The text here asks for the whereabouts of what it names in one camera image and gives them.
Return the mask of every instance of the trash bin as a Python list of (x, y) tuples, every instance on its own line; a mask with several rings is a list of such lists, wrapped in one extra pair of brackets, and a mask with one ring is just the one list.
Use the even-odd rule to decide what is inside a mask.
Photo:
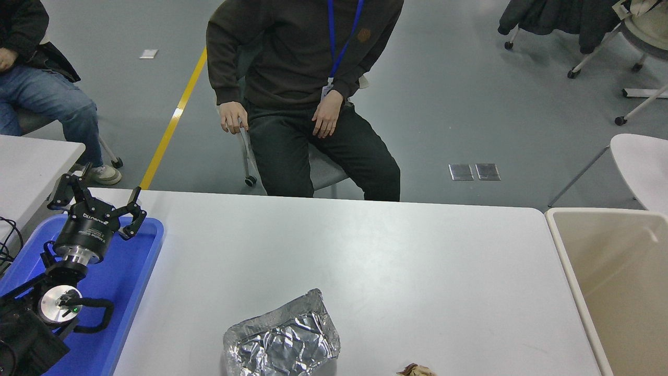
[(589, 208), (545, 216), (601, 373), (668, 375), (668, 217)]

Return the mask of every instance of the aluminum foil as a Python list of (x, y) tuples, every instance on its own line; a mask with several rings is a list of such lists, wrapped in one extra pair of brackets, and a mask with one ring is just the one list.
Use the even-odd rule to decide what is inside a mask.
[(318, 289), (223, 336), (228, 376), (308, 376), (339, 356), (339, 333)]

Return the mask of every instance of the white table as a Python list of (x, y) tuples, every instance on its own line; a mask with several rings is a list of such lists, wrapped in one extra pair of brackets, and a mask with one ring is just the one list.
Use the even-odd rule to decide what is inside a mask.
[(618, 134), (610, 140), (610, 152), (638, 202), (668, 215), (668, 140)]
[[(85, 148), (79, 143), (0, 135), (0, 215), (21, 229)], [(0, 222), (0, 239), (10, 231)]]
[(600, 375), (537, 210), (160, 191), (140, 204), (164, 244), (115, 375), (226, 375), (227, 328), (312, 288), (341, 335), (319, 375)]

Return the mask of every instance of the person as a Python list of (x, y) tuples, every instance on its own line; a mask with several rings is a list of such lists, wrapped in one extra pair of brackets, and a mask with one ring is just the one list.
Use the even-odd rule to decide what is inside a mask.
[(92, 164), (95, 182), (116, 184), (120, 172), (102, 162), (97, 107), (73, 84), (80, 78), (65, 56), (44, 40), (48, 25), (39, 0), (0, 2), (0, 134), (21, 136), (16, 108), (56, 119), (65, 140), (86, 146), (77, 163)]
[[(269, 195), (312, 197), (308, 143), (339, 164), (364, 198), (399, 201), (400, 170), (347, 101), (385, 49), (403, 0), (226, 0), (206, 30), (221, 127), (248, 131)], [(239, 46), (262, 51), (239, 98)]]

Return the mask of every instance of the id badge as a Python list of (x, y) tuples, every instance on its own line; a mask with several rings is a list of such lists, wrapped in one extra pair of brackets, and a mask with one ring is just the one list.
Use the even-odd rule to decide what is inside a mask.
[(322, 102), (323, 99), (325, 99), (325, 96), (332, 90), (333, 87), (334, 85), (332, 84), (323, 86), (323, 93), (322, 95), (320, 95), (320, 102)]

